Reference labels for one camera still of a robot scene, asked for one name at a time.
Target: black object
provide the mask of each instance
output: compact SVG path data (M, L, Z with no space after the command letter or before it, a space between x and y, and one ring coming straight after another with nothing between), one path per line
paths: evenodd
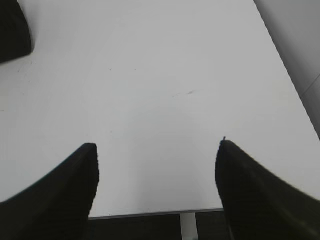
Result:
M195 214L199 240L231 240L224 211Z
M0 0L0 63L31 52L29 26L17 0Z
M180 214L89 219L82 240L182 240Z
M0 239L80 239L98 182L97 146L86 143L34 185L0 204Z
M215 178L235 240L320 240L320 202L273 175L232 141L220 143Z

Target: mark on table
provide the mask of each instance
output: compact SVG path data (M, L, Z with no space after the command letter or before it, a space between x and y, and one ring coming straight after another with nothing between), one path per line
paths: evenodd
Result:
M180 95L180 93L177 93L177 94L173 95L172 98L175 98L178 95Z

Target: table surface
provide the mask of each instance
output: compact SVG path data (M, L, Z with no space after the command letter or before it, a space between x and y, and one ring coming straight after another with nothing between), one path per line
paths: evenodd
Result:
M0 201L96 143L91 217L221 208L226 136L320 199L320 144L253 1L20 0L0 65Z

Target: white surface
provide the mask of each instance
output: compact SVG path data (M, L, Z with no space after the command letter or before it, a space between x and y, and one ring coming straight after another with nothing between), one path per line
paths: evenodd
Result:
M93 142L91 217L220 208L224 136L320 199L319 139L253 1L20 3L35 50L0 65L0 201Z

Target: gray wall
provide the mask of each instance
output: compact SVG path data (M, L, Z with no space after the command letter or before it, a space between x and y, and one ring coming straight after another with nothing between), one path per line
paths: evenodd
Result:
M320 1L254 2L320 136Z

